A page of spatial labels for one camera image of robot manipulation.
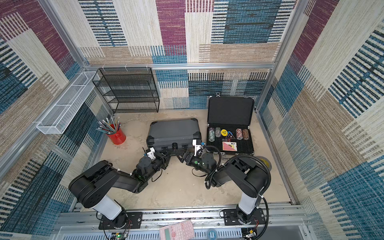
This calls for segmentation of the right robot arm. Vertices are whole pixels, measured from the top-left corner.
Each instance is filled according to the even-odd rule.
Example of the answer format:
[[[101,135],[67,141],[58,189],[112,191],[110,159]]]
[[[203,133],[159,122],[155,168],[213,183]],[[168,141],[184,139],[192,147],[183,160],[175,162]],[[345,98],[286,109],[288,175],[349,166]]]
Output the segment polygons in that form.
[[[185,152],[178,159],[181,163],[205,173],[205,187],[208,190],[234,182],[242,191],[241,200],[236,207],[239,223],[249,224],[256,220],[256,208],[272,180],[269,167],[261,159],[252,155],[236,155],[221,163],[221,154],[217,161],[212,153],[191,152]]]

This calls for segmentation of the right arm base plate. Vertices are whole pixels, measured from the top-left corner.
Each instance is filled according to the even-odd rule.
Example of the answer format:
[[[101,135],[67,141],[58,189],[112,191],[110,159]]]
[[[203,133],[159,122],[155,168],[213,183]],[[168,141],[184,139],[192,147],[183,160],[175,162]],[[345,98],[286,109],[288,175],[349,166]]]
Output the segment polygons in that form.
[[[226,226],[235,225],[264,225],[266,215],[261,208],[254,209],[250,214],[244,213],[241,209],[224,209],[219,213],[220,217],[224,219]]]

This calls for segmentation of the black poker set case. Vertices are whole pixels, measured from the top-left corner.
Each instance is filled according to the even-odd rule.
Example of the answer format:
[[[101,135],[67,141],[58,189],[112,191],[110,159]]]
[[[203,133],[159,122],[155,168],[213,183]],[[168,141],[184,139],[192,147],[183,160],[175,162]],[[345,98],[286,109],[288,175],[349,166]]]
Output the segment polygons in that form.
[[[208,127],[207,127],[207,145],[215,146],[222,154],[236,155],[248,154],[253,155],[254,145],[250,131],[250,125],[254,110],[255,101],[252,98],[245,97],[210,97],[208,101]],[[228,131],[226,137],[221,136],[215,138],[214,142],[209,142],[209,128],[219,127]],[[245,141],[237,140],[236,129],[248,129],[250,139]],[[236,142],[237,152],[227,152],[222,149],[222,142]]]

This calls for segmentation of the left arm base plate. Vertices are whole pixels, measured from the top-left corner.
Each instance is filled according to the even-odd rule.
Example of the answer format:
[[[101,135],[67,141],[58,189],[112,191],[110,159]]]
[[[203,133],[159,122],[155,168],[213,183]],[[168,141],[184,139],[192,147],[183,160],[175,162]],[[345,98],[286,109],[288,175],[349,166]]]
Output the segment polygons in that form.
[[[121,212],[114,220],[102,216],[99,230],[128,230],[139,229],[142,224],[143,212]]]

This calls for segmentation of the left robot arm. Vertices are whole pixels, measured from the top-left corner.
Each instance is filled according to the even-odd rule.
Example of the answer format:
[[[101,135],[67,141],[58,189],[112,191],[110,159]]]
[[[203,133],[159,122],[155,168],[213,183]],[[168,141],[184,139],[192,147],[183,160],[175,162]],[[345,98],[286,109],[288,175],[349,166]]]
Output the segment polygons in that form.
[[[142,157],[131,173],[122,172],[103,160],[75,177],[69,184],[70,192],[87,209],[94,209],[108,220],[115,220],[123,211],[116,201],[107,196],[111,188],[138,194],[147,186],[155,173],[165,170],[171,156],[155,153],[155,158]]]

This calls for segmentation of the grey poker set case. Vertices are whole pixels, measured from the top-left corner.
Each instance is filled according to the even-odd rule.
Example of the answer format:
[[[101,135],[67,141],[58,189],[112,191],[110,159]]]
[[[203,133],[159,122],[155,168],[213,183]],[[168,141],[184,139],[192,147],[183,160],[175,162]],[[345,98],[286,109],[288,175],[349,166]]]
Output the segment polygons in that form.
[[[200,145],[202,134],[197,119],[180,119],[152,122],[147,136],[148,148],[155,151],[193,149],[193,141]]]

